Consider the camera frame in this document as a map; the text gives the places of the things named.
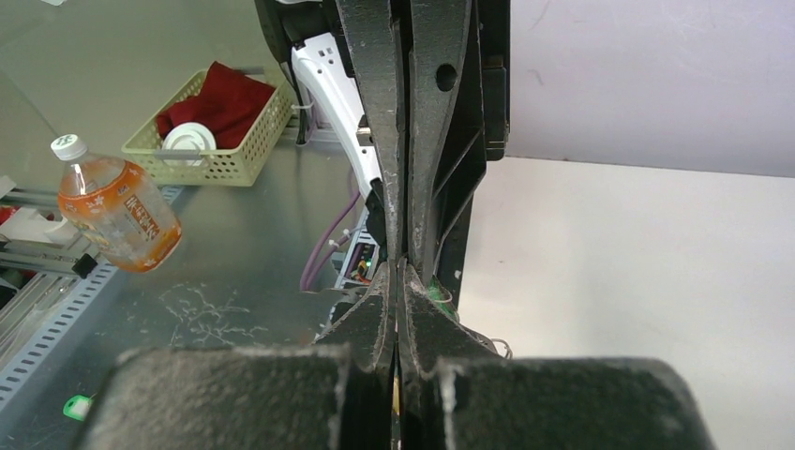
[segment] perforated metal strip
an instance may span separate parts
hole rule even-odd
[[[160,191],[168,203],[172,203],[182,192],[180,186],[166,186]],[[33,376],[44,359],[55,350],[66,334],[102,290],[111,282],[118,268],[106,259],[99,258],[98,266],[86,279],[78,281],[58,302],[52,316],[45,321],[17,354],[0,371],[0,417],[11,399],[19,393]]]

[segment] clear plastic bottle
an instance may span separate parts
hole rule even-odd
[[[58,206],[111,263],[147,272],[176,248],[182,228],[154,181],[138,165],[88,153],[74,134],[50,145],[66,162]]]

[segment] orange bottle label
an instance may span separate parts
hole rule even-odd
[[[141,200],[143,191],[153,190],[144,181],[145,171],[126,161],[119,176],[108,186],[90,194],[58,194],[58,207],[86,237],[99,247],[111,263],[131,272],[146,272],[157,267],[173,250],[182,235],[179,221],[163,230]],[[145,254],[136,253],[127,239],[147,246]]]

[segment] screw hole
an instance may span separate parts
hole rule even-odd
[[[442,92],[449,92],[456,85],[458,74],[449,64],[442,64],[436,69],[436,86]]]

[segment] metal table surface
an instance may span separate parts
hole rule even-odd
[[[0,448],[68,448],[81,422],[64,404],[93,396],[129,349],[308,344],[340,295],[301,293],[298,281],[348,200],[348,168],[338,145],[283,139],[253,187],[187,187],[177,250],[150,274],[114,277],[14,398]],[[334,278],[325,269],[322,285]]]

